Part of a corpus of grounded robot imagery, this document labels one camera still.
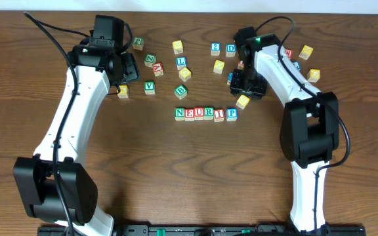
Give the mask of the red E block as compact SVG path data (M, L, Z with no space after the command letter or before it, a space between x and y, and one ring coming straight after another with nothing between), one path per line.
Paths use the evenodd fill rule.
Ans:
M184 110L184 120L185 121L194 121L195 120L194 108Z

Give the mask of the red I block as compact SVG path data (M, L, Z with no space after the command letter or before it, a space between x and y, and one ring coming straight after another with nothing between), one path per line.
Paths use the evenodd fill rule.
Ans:
M214 122L223 122L225 118L225 112L223 109L214 110Z

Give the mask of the green N block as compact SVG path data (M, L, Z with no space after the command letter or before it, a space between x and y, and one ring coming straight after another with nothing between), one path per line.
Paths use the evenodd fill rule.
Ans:
M185 120L185 109L184 108L175 108L175 120L184 121Z

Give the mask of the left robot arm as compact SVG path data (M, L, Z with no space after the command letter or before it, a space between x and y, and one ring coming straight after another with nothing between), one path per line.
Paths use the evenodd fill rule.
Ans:
M110 88L129 95L127 83L140 79L134 56L123 42L127 23L98 15L90 35L70 52L61 50L68 70L52 123L30 158L17 158L14 179L30 218L60 225L48 234L115 235L113 216L98 205L98 188L85 170L87 143Z

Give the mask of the blue P block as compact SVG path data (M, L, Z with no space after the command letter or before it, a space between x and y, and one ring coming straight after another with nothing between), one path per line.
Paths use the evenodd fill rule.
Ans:
M238 110L236 108L228 108L226 110L226 120L236 121L238 119Z

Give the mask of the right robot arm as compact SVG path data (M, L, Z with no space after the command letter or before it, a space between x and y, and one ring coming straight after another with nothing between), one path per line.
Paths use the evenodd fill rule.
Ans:
M239 29L233 40L243 69L232 72L234 96L262 98L271 87L283 105L280 146L293 169L290 220L299 233L321 235L324 181L333 150L339 145L338 100L322 93L291 63L274 34L258 36Z

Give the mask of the green R block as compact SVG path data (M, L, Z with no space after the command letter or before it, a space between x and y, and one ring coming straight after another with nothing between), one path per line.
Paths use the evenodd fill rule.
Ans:
M214 119L214 108L212 107L205 107L204 108L204 117L205 120L213 120Z

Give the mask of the yellow S block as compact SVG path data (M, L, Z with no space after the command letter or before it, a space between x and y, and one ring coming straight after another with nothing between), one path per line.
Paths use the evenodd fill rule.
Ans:
M250 102L250 98L248 96L241 95L236 102L236 106L239 107L240 109L245 109L245 107L248 105L249 102Z

